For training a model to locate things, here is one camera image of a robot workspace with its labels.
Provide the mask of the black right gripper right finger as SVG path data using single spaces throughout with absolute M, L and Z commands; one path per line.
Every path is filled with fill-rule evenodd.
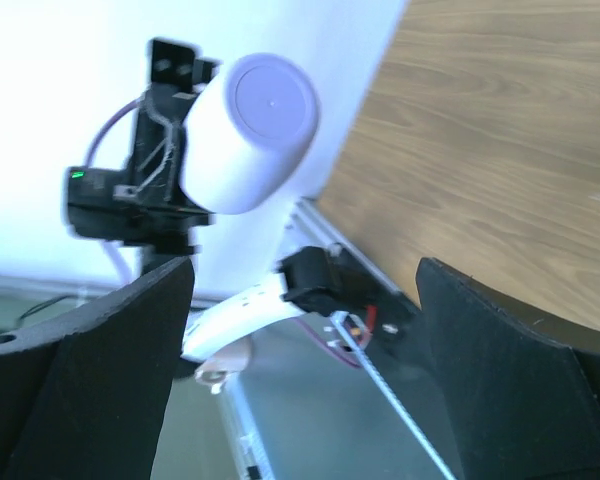
M 425 258 L 434 369 L 468 479 L 600 479 L 600 331 Z

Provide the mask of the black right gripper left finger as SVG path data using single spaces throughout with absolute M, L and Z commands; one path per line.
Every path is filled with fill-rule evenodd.
M 0 335 L 0 479 L 147 479 L 194 286 L 178 258 Z

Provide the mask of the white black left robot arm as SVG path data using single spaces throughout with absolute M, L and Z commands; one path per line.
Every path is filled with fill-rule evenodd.
M 80 237 L 144 248 L 151 269 L 192 256 L 194 227 L 250 212 L 277 192 L 312 143 L 320 105 L 306 73 L 284 57 L 254 53 L 221 67 L 193 46 L 155 38 L 147 88 L 122 113 L 135 117 L 128 159 L 118 170 L 95 167 L 93 140 L 67 172 L 66 217 Z M 339 316 L 343 337 L 324 347 L 353 363 L 385 331 L 390 310 L 369 269 L 307 246 L 200 314 L 181 354 L 207 364 L 260 329 L 315 313 Z

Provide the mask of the lilac plastic cup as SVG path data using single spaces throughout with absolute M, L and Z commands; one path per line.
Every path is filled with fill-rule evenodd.
M 238 59 L 187 116 L 182 190 L 216 214 L 259 207 L 298 168 L 319 120 L 319 97 L 300 67 L 272 53 Z

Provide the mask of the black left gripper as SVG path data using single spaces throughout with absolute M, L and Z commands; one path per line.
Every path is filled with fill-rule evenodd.
M 73 234 L 157 254 L 192 255 L 190 230 L 212 215 L 180 186 L 187 151 L 185 120 L 218 62 L 164 38 L 148 44 L 148 86 L 137 103 L 130 157 L 123 171 L 66 171 L 65 218 Z

